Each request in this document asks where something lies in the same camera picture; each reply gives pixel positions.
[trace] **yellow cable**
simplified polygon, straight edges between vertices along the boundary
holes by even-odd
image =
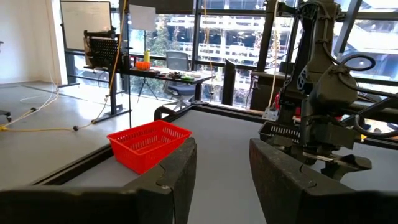
[[[126,6],[127,6],[127,0],[124,0],[123,9],[125,9]],[[78,127],[78,129],[83,129],[83,128],[87,128],[87,127],[91,126],[91,125],[93,124],[93,122],[96,121],[96,120],[101,116],[101,114],[103,113],[103,111],[104,111],[105,108],[106,108],[106,104],[108,103],[109,96],[110,96],[111,91],[112,91],[112,85],[113,85],[113,81],[114,81],[114,77],[115,77],[115,73],[116,73],[116,66],[117,66],[117,64],[118,64],[118,58],[119,58],[119,55],[120,55],[121,37],[123,36],[123,28],[124,28],[123,25],[124,25],[124,20],[125,20],[125,13],[122,14],[122,21],[121,21],[121,28],[120,28],[120,36],[119,36],[119,39],[118,39],[118,52],[117,52],[117,54],[116,54],[116,61],[115,61],[115,63],[114,63],[114,67],[113,67],[112,79],[111,79],[111,82],[109,83],[109,84],[110,84],[110,87],[109,87],[109,95],[106,97],[106,99],[105,99],[105,104],[104,104],[104,106],[103,106],[101,112],[99,113],[99,115],[98,115],[92,122],[90,122],[89,124],[87,124],[87,125],[85,125],[85,126]],[[49,104],[53,103],[55,100],[58,99],[58,97],[59,97],[59,89],[58,89],[58,87],[57,87],[57,97],[56,97],[54,100],[52,100],[51,102],[49,102],[49,103],[43,105],[40,109],[45,108],[45,107],[48,106]],[[24,119],[25,117],[27,117],[27,116],[29,116],[29,115],[35,113],[35,112],[33,112],[33,111],[30,110],[30,111],[26,112],[24,115],[22,115],[21,117],[17,118],[15,121],[13,121],[13,122],[11,122],[11,123],[9,123],[9,124],[5,124],[5,125],[0,126],[0,131],[8,131],[8,132],[76,131],[76,130],[74,130],[73,128],[48,128],[48,129],[9,129],[9,128],[7,128],[7,126],[9,126],[10,124],[13,124],[13,123],[15,123],[15,122],[17,122],[17,121],[20,121],[20,120]]]
[[[204,0],[204,10],[205,10],[205,22],[206,22],[206,39],[205,39],[205,42],[206,42],[206,46],[207,46],[207,53],[209,54],[209,51],[210,51],[210,46],[209,46],[209,39],[210,39],[210,28],[209,28],[209,26],[208,26],[208,23],[207,23],[207,0]],[[210,70],[211,70],[211,92],[214,92],[214,84],[213,84],[213,80],[214,80],[214,72],[213,72],[213,63],[211,62],[211,57],[209,58],[209,61],[210,61]]]
[[[276,81],[276,65],[278,63],[278,43],[276,42],[277,39],[277,26],[278,23],[276,23],[276,19],[277,19],[277,13],[278,13],[278,4],[279,1],[276,1],[276,5],[275,5],[275,10],[274,10],[274,24],[275,24],[275,30],[274,30],[274,60],[275,60],[275,64],[274,64],[274,79],[272,81],[272,89],[271,89],[271,95],[269,97],[269,102],[268,102],[268,107],[271,107],[271,103],[272,103],[272,97],[274,96],[274,90],[275,90],[275,81]]]

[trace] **chair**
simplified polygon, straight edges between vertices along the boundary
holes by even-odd
[[[188,54],[183,52],[166,52],[166,63],[167,68],[172,70],[189,71],[189,59]],[[167,105],[175,105],[174,110],[184,106],[188,106],[186,101],[190,100],[195,95],[195,86],[193,85],[178,85],[177,82],[167,81],[163,87],[163,90],[167,94],[171,94],[172,98],[177,99],[176,102],[167,103]]]

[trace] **black cushion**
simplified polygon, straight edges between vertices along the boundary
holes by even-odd
[[[181,96],[190,96],[195,94],[193,85],[170,85],[169,90],[176,91]]]

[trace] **white wall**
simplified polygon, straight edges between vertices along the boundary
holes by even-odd
[[[0,83],[66,83],[59,0],[0,0]]]

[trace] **orange object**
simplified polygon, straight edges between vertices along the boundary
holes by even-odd
[[[165,121],[108,135],[115,158],[137,174],[143,174],[176,150],[191,131]]]
[[[136,62],[136,68],[139,70],[149,70],[150,62]]]

